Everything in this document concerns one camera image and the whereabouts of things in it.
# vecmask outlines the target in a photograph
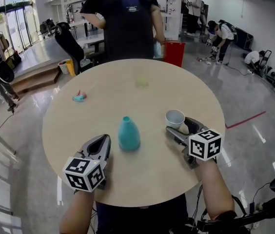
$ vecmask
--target white bucket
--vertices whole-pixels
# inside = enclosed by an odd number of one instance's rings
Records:
[[[61,71],[63,72],[63,74],[65,74],[65,75],[69,74],[69,71],[68,71],[68,68],[67,68],[67,65],[66,65],[67,61],[69,61],[69,59],[62,60],[59,63],[59,67],[60,67]]]

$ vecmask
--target round wooden table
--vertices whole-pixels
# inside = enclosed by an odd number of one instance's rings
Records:
[[[87,94],[85,102],[72,100],[79,90]],[[45,154],[62,177],[68,157],[91,138],[109,134],[106,189],[96,190],[95,200],[122,207],[168,201],[199,182],[183,159],[183,147],[165,134],[165,114],[170,109],[225,134],[217,98],[190,72],[147,59],[96,66],[70,80],[51,102],[43,120]],[[141,146],[136,152],[119,148],[118,127],[124,116],[139,128]]]

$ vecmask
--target white shirt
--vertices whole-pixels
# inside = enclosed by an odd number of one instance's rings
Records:
[[[188,14],[194,15],[196,17],[200,17],[201,0],[191,0],[191,2],[192,2],[193,5],[196,5],[199,8],[189,6],[188,7]]]
[[[260,60],[259,52],[258,51],[252,51],[246,56],[245,63],[246,64],[250,64],[250,62],[256,63],[259,60]]]
[[[219,29],[218,31],[216,31],[216,34],[222,39],[234,40],[234,34],[231,32],[230,28],[225,24],[222,24],[221,29],[219,26]]]

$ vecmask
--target wooden platform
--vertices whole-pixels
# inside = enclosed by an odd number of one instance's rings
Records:
[[[55,84],[61,74],[57,64],[51,64],[15,78],[11,83],[18,95]]]

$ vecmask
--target red tape line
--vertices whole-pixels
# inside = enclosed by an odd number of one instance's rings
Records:
[[[230,128],[236,127],[236,126],[241,125],[241,124],[243,124],[243,123],[245,123],[245,122],[247,122],[247,121],[249,121],[249,120],[252,120],[252,119],[254,119],[254,118],[257,118],[258,116],[260,116],[260,115],[262,115],[262,114],[265,114],[265,113],[266,113],[266,111],[264,111],[264,112],[262,112],[262,113],[260,113],[260,114],[257,114],[257,115],[255,115],[255,116],[252,116],[252,117],[250,117],[250,118],[248,118],[248,119],[246,119],[246,120],[243,120],[243,121],[241,121],[241,122],[239,122],[239,123],[236,123],[236,124],[234,124],[234,125],[232,125],[232,126],[229,126],[229,127],[225,124],[225,127],[226,127],[226,129],[230,129]]]

